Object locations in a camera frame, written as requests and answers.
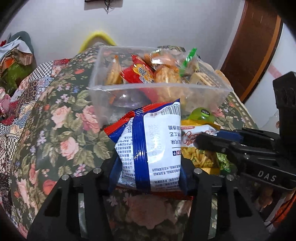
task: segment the barcode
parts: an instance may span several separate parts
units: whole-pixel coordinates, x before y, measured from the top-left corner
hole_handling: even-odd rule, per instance
[[[160,113],[161,115],[180,115],[180,106],[179,105],[167,106]]]

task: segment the clear plastic container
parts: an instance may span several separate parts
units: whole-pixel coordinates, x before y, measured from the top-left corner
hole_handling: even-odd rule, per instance
[[[215,111],[222,104],[232,88],[225,83],[207,64],[199,62],[203,76],[211,80],[212,86],[200,82],[187,83],[153,83],[153,84],[117,84],[104,85],[107,67],[115,55],[120,57],[122,69],[132,64],[131,54],[143,55],[157,48],[150,47],[102,47],[89,82],[89,90],[100,127],[112,124],[127,112],[150,104],[155,96],[161,96],[155,102],[180,99],[181,114],[188,115],[195,108],[204,107]]]

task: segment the electrical wire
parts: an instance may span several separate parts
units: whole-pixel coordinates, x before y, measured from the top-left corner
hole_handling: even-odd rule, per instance
[[[287,206],[285,206],[285,208],[283,209],[283,211],[281,212],[280,215],[278,215],[272,222],[270,222],[266,227],[269,227],[270,225],[272,225],[275,221],[277,221],[284,213],[285,211],[287,210],[288,207],[290,207],[291,203],[293,202],[294,200],[294,197],[295,197],[295,194],[296,194],[296,191],[293,193],[292,195],[292,198],[288,201],[288,204]]]
[[[107,11],[109,10],[110,4],[111,4],[111,0],[104,0],[105,5],[107,7]]]

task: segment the floral bedspread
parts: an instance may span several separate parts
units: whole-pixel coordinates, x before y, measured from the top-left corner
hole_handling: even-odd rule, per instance
[[[36,101],[22,131],[11,163],[10,187],[11,220],[24,237],[63,174],[85,175],[114,152],[114,143],[98,126],[87,90],[98,49],[89,48],[63,67]],[[120,57],[128,64],[127,57]],[[225,129],[256,127],[234,93],[214,115]],[[181,240],[191,208],[190,201],[122,189],[104,201],[115,240]],[[83,210],[83,198],[79,206]],[[215,196],[212,210],[209,238],[215,235]]]

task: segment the checkered pattern fabric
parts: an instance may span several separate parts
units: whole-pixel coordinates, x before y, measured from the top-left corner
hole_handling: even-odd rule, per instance
[[[19,136],[13,136],[13,137],[9,136],[7,138],[7,156],[8,156],[9,162],[11,162],[13,159],[13,155],[17,148],[17,143],[19,139],[20,139]]]
[[[53,64],[54,64],[54,61],[40,64],[31,73],[29,81],[37,80],[37,79],[44,78],[44,77],[51,77]]]
[[[0,133],[1,134],[6,134],[6,133],[9,133],[10,132],[10,125],[7,126],[7,125],[4,125],[2,123],[0,123]]]

